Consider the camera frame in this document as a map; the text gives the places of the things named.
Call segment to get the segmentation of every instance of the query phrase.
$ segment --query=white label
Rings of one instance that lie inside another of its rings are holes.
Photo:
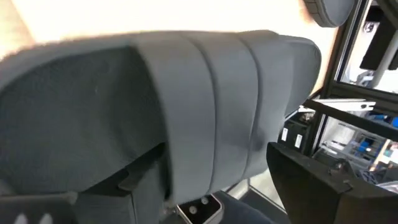
[[[282,141],[286,141],[287,138],[287,128],[284,128],[284,130],[282,131]]]
[[[301,134],[298,134],[296,138],[296,143],[294,143],[294,147],[300,148],[301,139],[303,139],[303,136]]]

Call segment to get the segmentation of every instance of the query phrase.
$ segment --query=car seat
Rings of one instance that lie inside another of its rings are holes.
[[[158,223],[165,208],[264,172],[267,143],[320,61],[312,41],[268,30],[111,35],[11,55],[0,63],[0,201],[61,195],[79,223]]]

